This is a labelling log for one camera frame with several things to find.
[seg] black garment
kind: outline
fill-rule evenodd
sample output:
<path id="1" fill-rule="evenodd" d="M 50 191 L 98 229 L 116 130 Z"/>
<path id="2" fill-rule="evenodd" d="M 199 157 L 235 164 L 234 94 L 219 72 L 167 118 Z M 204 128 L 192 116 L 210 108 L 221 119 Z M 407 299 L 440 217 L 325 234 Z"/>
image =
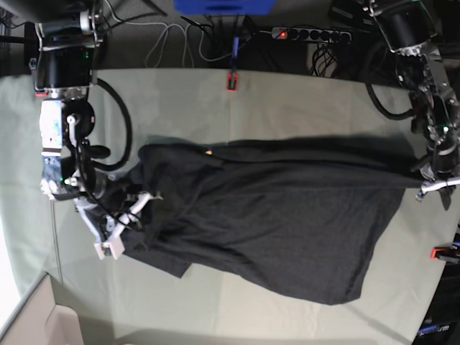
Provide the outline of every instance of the black garment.
<path id="1" fill-rule="evenodd" d="M 295 298 L 358 298 L 405 189 L 420 186 L 415 159 L 319 143 L 141 148 L 131 179 L 164 200 L 147 206 L 145 233 L 124 232 L 125 254 L 177 277 L 195 262 Z"/>

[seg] floor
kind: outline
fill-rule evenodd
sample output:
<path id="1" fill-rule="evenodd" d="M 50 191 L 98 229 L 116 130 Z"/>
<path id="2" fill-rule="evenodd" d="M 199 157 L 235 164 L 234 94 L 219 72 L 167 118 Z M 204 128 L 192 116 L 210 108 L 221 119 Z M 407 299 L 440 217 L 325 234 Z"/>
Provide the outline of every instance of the floor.
<path id="1" fill-rule="evenodd" d="M 138 14 L 150 12 L 151 10 L 140 0 L 109 0 L 115 9 L 116 14 L 124 19 Z M 163 9 L 168 16 L 165 18 L 155 17 L 154 21 L 166 23 L 178 23 L 185 26 L 187 23 L 180 18 L 175 10 L 173 0 L 155 0 L 155 3 Z M 331 0 L 277 0 L 267 16 L 253 17 L 258 25 L 294 25 L 312 24 L 326 27 L 330 25 L 327 11 Z M 104 4 L 104 14 L 113 23 L 107 5 Z M 204 22 L 203 16 L 191 17 L 197 22 Z M 163 27 L 156 25 L 134 26 L 122 25 L 113 31 L 108 41 L 108 52 L 102 68 L 144 68 L 144 59 L 149 50 L 158 40 Z M 17 29 L 13 35 L 22 35 L 22 29 Z M 189 32 L 190 48 L 194 56 L 196 67 L 206 67 L 206 62 L 198 55 L 198 44 L 201 32 L 192 28 Z M 184 47 L 183 34 L 179 29 L 170 30 L 170 36 L 165 46 L 165 53 L 160 67 L 176 68 L 182 66 L 182 52 Z M 159 51 L 155 52 L 149 60 L 152 67 L 158 59 Z M 11 74 L 23 74 L 27 69 L 22 66 L 22 47 L 11 46 L 12 67 Z"/>

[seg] blue box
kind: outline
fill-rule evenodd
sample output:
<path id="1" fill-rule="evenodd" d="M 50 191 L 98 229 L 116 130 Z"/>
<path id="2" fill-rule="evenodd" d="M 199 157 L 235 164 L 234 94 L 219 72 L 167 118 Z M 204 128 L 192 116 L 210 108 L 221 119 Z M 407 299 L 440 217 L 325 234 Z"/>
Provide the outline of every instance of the blue box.
<path id="1" fill-rule="evenodd" d="M 267 14 L 275 0 L 175 0 L 182 14 Z"/>

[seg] table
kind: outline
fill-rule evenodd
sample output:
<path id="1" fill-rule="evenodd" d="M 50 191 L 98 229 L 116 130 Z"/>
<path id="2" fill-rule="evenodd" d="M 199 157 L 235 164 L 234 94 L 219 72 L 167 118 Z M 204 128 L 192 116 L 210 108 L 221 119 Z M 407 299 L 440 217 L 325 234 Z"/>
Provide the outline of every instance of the table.
<path id="1" fill-rule="evenodd" d="M 394 144 L 382 150 L 411 145 L 423 154 L 423 138 L 410 133 L 410 122 L 383 118 L 361 83 L 241 71 L 239 90 L 229 93 L 226 74 L 101 71 L 99 77 L 120 93 L 132 115 L 134 148 L 125 170 L 136 164 L 135 152 L 142 145 L 179 140 L 345 136 L 378 146 L 379 138 L 392 137 Z M 410 106 L 406 92 L 376 89 L 389 109 Z M 406 191 L 377 243 L 362 297 L 352 303 L 326 306 L 287 298 L 196 264 L 179 280 L 128 257 L 98 260 L 93 237 L 73 204 L 51 207 L 38 191 L 40 105 L 33 100 L 30 79 L 2 79 L 0 91 L 2 133 L 11 143 L 1 151 L 9 164 L 1 169 L 0 214 L 11 228 L 15 270 L 27 272 L 46 259 L 45 268 L 55 277 L 56 301 L 78 313 L 86 345 L 412 343 L 443 271 L 444 263 L 431 260 L 430 252 L 453 239 L 460 193 L 445 212 L 437 194 L 419 203 L 416 190 Z M 90 102 L 97 122 L 91 142 L 110 147 L 115 161 L 124 149 L 121 114 L 101 89 L 91 91 Z M 27 212 L 18 219 L 24 208 Z"/>

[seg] power strip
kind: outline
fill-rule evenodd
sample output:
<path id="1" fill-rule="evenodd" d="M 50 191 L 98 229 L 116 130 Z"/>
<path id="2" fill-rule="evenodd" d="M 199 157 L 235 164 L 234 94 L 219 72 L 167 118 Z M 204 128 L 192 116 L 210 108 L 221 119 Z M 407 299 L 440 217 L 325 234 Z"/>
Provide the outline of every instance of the power strip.
<path id="1" fill-rule="evenodd" d="M 349 31 L 305 29 L 297 27 L 274 27 L 274 40 L 305 41 L 312 43 L 351 43 L 353 35 Z"/>

